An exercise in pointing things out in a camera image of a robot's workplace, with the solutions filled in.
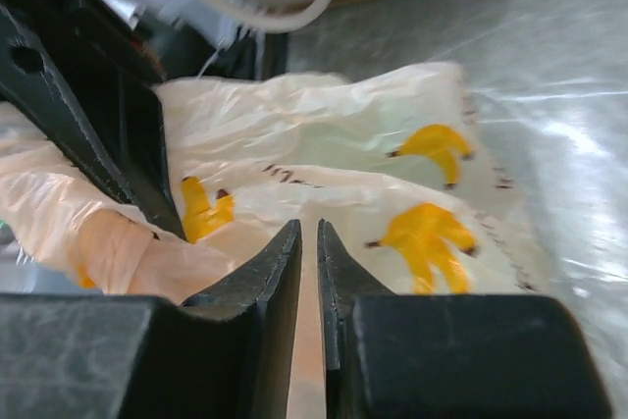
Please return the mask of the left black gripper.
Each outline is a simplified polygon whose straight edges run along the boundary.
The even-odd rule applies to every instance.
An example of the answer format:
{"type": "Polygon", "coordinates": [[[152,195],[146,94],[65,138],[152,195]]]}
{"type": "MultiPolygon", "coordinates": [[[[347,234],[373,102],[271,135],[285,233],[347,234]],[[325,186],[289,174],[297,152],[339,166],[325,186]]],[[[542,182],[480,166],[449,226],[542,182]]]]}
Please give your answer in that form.
{"type": "Polygon", "coordinates": [[[230,44],[221,46],[182,15],[167,18],[134,0],[122,0],[132,6],[127,18],[110,0],[40,1],[47,9],[43,20],[1,5],[2,98],[107,196],[183,236],[161,103],[112,60],[150,83],[270,79],[287,70],[287,35],[257,35],[238,26],[230,44]]]}

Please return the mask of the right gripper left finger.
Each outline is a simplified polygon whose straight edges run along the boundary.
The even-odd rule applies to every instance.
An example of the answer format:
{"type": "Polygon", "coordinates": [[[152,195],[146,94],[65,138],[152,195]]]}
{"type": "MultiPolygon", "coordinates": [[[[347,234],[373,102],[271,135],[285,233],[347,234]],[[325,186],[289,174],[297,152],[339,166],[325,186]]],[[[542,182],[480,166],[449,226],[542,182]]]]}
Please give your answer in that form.
{"type": "Polygon", "coordinates": [[[182,305],[3,294],[2,416],[285,417],[301,257],[292,220],[182,305]]]}

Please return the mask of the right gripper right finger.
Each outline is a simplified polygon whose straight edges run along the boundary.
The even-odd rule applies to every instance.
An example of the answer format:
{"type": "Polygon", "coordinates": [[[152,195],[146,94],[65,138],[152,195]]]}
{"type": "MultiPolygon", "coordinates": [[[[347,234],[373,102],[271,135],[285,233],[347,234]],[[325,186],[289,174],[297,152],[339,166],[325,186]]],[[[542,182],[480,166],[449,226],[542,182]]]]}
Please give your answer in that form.
{"type": "Polygon", "coordinates": [[[570,311],[534,294],[400,295],[317,232],[331,418],[609,418],[570,311]]]}

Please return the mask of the orange plastic grocery bag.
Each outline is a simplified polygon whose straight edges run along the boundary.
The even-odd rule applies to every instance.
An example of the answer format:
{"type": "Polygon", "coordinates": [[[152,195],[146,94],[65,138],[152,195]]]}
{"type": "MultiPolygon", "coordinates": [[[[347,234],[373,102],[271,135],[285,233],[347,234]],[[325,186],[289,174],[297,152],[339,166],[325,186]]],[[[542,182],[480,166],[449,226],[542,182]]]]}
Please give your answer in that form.
{"type": "Polygon", "coordinates": [[[289,417],[325,414],[320,220],[398,293],[547,290],[547,259],[523,198],[482,146],[456,65],[411,65],[356,83],[179,79],[156,92],[185,238],[102,193],[9,103],[1,106],[1,217],[36,261],[83,288],[177,303],[299,220],[289,417]]]}

